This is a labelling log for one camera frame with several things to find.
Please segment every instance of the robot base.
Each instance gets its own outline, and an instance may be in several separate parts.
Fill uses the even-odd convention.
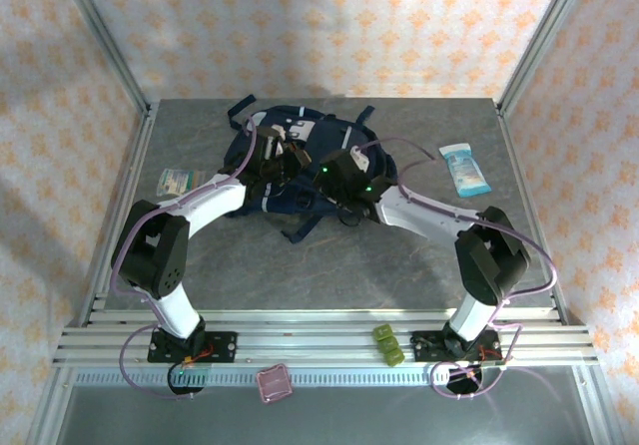
[[[236,332],[204,332],[204,343],[201,350],[213,347],[211,355],[198,359],[202,363],[233,363],[236,359],[238,334]],[[147,360],[150,363],[179,363],[191,353],[188,349],[178,347],[167,338],[162,331],[153,332]]]
[[[482,362],[487,360],[503,360],[499,335],[494,330],[484,330],[477,339],[469,344],[463,357],[453,355],[444,343],[443,331],[417,331],[412,333],[410,343],[415,362]]]

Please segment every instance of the green sponge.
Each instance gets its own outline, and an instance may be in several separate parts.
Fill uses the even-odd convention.
[[[381,353],[386,354],[395,350],[396,348],[399,348],[399,343],[397,342],[397,339],[395,337],[391,336],[389,338],[385,338],[384,340],[380,340],[377,343],[377,348]]]
[[[392,337],[392,328],[390,328],[390,325],[385,323],[384,325],[374,328],[372,330],[372,336],[375,337],[375,340],[377,341]]]
[[[400,349],[393,350],[389,353],[385,353],[383,355],[383,359],[386,361],[386,364],[389,367],[394,367],[395,365],[399,365],[404,360],[403,352]]]

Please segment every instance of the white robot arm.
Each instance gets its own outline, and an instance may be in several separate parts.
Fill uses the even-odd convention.
[[[195,356],[205,345],[204,321],[182,287],[189,238],[208,223],[262,194],[266,183],[274,179],[273,171],[277,177],[291,179],[310,162],[308,156],[304,156],[306,153],[295,151],[288,156],[280,154],[278,167],[263,168],[264,163],[273,162],[273,154],[277,154],[274,151],[278,151],[272,145],[267,147],[267,142],[265,139],[263,144],[258,143],[252,167],[236,180],[226,181],[223,186],[205,193],[203,189],[207,185],[203,185],[186,196],[158,205],[139,201],[133,205],[125,223],[114,257],[119,253],[123,237],[140,217],[158,207],[184,204],[145,224],[127,251],[120,270],[123,278],[153,302],[160,315],[162,333],[184,356]],[[271,171],[267,177],[265,170]],[[456,252],[467,294],[437,340],[450,359],[465,356],[486,328],[497,305],[526,271],[529,257],[520,241],[457,217],[478,218],[511,227],[505,214],[496,208],[488,208],[483,213],[454,208],[410,192],[420,202],[448,215],[419,206],[407,199],[389,179],[378,177],[371,181],[349,151],[336,151],[325,158],[320,170],[315,179],[316,188],[340,207],[381,224],[405,228]],[[225,174],[218,174],[208,184],[227,178]],[[188,196],[193,196],[193,200],[188,201]],[[160,236],[157,244],[150,244],[148,237],[157,235]]]

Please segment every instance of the gray marble surface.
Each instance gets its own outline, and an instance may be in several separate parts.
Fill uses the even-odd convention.
[[[205,170],[222,165],[235,132],[229,128],[230,100],[162,101],[144,160],[136,200],[160,201],[156,186],[164,168]],[[430,150],[435,162],[415,168],[414,191],[455,206],[506,211],[515,228],[530,234],[523,201],[492,101],[488,99],[309,99],[259,100],[246,112],[277,104],[304,105],[354,121],[368,104],[367,124],[383,138],[401,136]],[[438,148],[469,142],[492,192],[461,199]],[[420,159],[402,143],[384,147],[398,166]],[[363,222],[346,227],[324,219],[301,243],[281,234],[295,230],[291,217],[254,214],[219,219],[189,243],[185,289],[198,309],[437,309],[458,306],[463,297],[456,257],[436,243],[395,227]],[[533,255],[519,288],[539,285],[543,273]],[[525,297],[520,306],[551,305],[549,294]],[[130,299],[109,297],[108,308],[137,308]]]

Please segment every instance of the small packet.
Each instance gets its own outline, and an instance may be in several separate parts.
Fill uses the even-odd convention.
[[[439,151],[448,163],[448,170],[461,198],[470,198],[492,191],[477,162],[472,158],[470,144],[453,144],[439,148]]]
[[[205,171],[186,171],[183,169],[164,169],[158,188],[157,196],[181,196],[188,191],[198,188],[206,182]]]

